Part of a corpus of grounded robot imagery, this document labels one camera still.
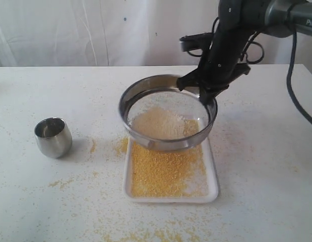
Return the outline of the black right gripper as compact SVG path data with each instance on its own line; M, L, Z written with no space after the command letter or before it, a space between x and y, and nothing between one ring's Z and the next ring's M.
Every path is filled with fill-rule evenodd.
M213 34L210 47L202 50L197 69L176 81L179 91L199 88L199 101L202 104L209 104L215 96L226 90L230 83L250 72L248 64L239 63L252 35L250 25L239 23L227 28L223 23L219 23Z

